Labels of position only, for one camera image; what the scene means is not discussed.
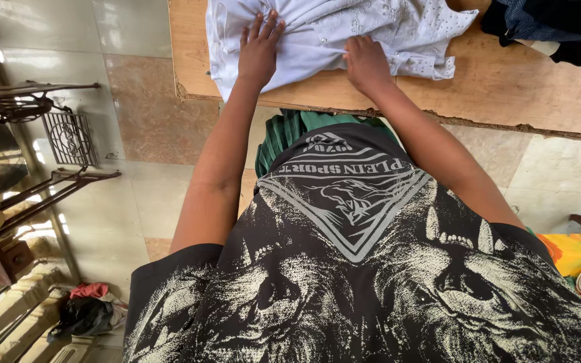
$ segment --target hand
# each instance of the hand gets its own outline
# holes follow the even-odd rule
[[[277,23],[277,12],[271,10],[268,15],[268,23],[263,26],[262,33],[259,29],[262,26],[263,15],[257,14],[253,28],[250,29],[250,39],[248,39],[248,28],[243,29],[241,35],[241,50],[239,53],[239,75],[237,80],[250,83],[253,87],[261,90],[270,81],[277,69],[277,41],[284,31],[284,20]]]
[[[344,49],[349,52],[344,55],[347,78],[360,93],[373,100],[387,87],[396,87],[380,43],[370,36],[355,36],[347,39]]]

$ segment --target yellow patterned cloth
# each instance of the yellow patterned cloth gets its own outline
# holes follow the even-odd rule
[[[560,274],[577,278],[581,273],[581,234],[535,235],[548,248]]]

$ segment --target white fabric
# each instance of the white fabric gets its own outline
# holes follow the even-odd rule
[[[208,0],[210,74],[225,101],[238,75],[241,30],[271,9],[286,29],[277,72],[262,92],[320,70],[346,69],[346,38],[365,34],[382,44],[392,75],[452,78],[454,57],[445,57],[449,40],[463,34],[478,13],[455,12],[445,0]]]

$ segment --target t-shirt sleeve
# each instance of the t-shirt sleeve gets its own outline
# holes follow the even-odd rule
[[[557,268],[553,263],[553,258],[551,258],[550,253],[548,253],[548,248],[546,248],[546,245],[540,241],[539,238],[533,236],[527,230],[521,229],[520,227],[513,226],[511,224],[491,223],[490,225],[503,239],[506,241],[517,241],[521,246],[537,254],[555,271],[557,271]]]
[[[182,345],[223,246],[189,246],[131,276],[123,362],[168,362]]]

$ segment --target black plastic bag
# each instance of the black plastic bag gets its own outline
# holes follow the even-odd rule
[[[114,315],[110,302],[92,297],[72,298],[60,310],[60,323],[48,332],[49,343],[71,335],[88,336],[112,330],[109,321]]]

